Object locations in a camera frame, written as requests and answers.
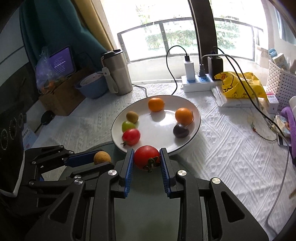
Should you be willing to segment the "white charger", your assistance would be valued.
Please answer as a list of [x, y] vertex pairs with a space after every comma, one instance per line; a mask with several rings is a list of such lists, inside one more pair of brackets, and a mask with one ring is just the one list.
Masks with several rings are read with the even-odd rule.
[[188, 54], [185, 55], [185, 73], [186, 78], [189, 83], [195, 82], [195, 68], [194, 63], [190, 60], [190, 56]]

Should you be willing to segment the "dark purple plum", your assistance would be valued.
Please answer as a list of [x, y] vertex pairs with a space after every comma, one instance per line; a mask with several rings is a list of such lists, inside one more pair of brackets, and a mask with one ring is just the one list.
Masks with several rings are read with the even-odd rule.
[[177, 122], [173, 128], [173, 134], [176, 138], [186, 138], [190, 133], [190, 126], [194, 122], [194, 118], [192, 118], [189, 124]]

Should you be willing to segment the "red tomato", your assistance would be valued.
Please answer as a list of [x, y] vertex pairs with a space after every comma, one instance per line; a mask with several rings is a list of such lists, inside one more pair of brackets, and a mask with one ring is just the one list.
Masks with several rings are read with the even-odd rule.
[[122, 135], [122, 145], [123, 146], [134, 146], [140, 140], [140, 132], [136, 128], [126, 130]]

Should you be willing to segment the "brown kiwi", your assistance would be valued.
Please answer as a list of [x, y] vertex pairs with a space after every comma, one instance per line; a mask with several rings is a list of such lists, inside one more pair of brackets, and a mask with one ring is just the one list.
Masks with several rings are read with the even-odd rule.
[[111, 156], [105, 151], [99, 151], [95, 154], [93, 162], [95, 165], [110, 162], [111, 163]]
[[138, 114], [134, 111], [129, 111], [128, 113], [126, 113], [126, 119], [132, 123], [137, 123], [138, 118]]

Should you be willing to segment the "small green apple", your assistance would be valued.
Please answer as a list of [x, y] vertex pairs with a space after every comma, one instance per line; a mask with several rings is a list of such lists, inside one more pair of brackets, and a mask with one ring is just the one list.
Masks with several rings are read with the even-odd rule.
[[131, 129], [134, 129], [134, 128], [137, 128], [135, 123], [132, 123], [131, 121], [124, 121], [121, 125], [121, 130], [122, 132], [126, 132], [127, 130], [131, 130]]

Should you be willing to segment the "blue bowl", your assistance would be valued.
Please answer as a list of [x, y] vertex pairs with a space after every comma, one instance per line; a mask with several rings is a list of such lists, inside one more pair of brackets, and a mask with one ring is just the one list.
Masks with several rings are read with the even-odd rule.
[[106, 79], [102, 72], [95, 72], [85, 77], [75, 85], [75, 88], [90, 99], [100, 98], [108, 92]]

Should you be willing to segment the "teal curtain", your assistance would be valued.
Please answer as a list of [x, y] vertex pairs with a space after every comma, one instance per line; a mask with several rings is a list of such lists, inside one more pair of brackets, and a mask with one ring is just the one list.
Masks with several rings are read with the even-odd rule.
[[76, 67], [102, 69], [106, 49], [83, 26], [72, 1], [24, 1], [19, 11], [23, 44], [33, 67], [43, 49], [54, 54], [69, 46]]

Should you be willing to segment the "purple cloth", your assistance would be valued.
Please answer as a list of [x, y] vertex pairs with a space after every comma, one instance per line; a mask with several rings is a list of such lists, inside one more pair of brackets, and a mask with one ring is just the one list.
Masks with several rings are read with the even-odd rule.
[[292, 113], [292, 109], [287, 106], [281, 110], [281, 115], [285, 117], [288, 121], [290, 127], [290, 141], [292, 148], [292, 158], [295, 159], [296, 155], [296, 132], [295, 132], [295, 118]]

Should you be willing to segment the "red persimmon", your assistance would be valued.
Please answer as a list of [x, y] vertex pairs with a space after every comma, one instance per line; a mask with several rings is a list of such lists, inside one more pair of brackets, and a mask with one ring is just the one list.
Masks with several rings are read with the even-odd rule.
[[160, 165], [159, 151], [153, 146], [142, 146], [135, 151], [134, 164], [140, 169], [152, 173]]

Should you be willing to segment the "white perforated basket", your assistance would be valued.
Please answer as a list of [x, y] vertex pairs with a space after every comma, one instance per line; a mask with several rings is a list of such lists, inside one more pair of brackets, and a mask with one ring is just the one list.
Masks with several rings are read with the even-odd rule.
[[289, 100], [296, 95], [295, 75], [268, 61], [266, 90], [272, 92], [279, 102], [278, 109], [289, 106]]

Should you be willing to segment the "orange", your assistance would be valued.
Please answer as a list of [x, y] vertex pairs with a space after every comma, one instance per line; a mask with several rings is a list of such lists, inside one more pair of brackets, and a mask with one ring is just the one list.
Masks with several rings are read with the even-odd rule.
[[164, 109], [165, 103], [161, 98], [154, 97], [148, 101], [148, 108], [152, 112], [159, 112]]

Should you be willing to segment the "white textured tablecloth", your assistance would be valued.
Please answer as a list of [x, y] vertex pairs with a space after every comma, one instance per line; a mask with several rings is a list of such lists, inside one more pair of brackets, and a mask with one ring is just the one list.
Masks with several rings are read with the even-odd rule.
[[295, 209], [295, 168], [255, 109], [220, 108], [211, 92], [186, 94], [171, 83], [150, 84], [123, 96], [84, 100], [69, 116], [57, 116], [43, 127], [34, 145], [88, 150], [111, 140], [112, 123], [127, 106], [171, 93], [190, 100], [201, 114], [200, 129], [178, 162], [198, 178], [220, 178], [274, 239]]

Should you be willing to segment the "orange tangerine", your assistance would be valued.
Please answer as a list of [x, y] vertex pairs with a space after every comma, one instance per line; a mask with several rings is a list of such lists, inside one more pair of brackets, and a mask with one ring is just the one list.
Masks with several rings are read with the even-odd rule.
[[187, 126], [194, 120], [193, 112], [187, 108], [179, 108], [175, 112], [175, 119], [178, 123]]

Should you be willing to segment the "cardboard box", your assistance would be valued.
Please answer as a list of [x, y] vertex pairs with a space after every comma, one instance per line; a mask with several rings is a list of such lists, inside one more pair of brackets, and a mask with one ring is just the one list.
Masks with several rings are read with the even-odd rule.
[[55, 115], [68, 116], [85, 99], [85, 96], [75, 87], [76, 84], [90, 74], [89, 69], [81, 69], [54, 90], [41, 95], [39, 100], [43, 107], [51, 110]]

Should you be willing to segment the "stainless steel tumbler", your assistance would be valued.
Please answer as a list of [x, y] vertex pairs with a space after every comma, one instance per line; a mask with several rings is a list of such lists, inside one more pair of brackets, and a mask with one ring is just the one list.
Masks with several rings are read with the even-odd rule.
[[106, 52], [102, 58], [102, 73], [111, 93], [125, 95], [133, 90], [124, 51]]

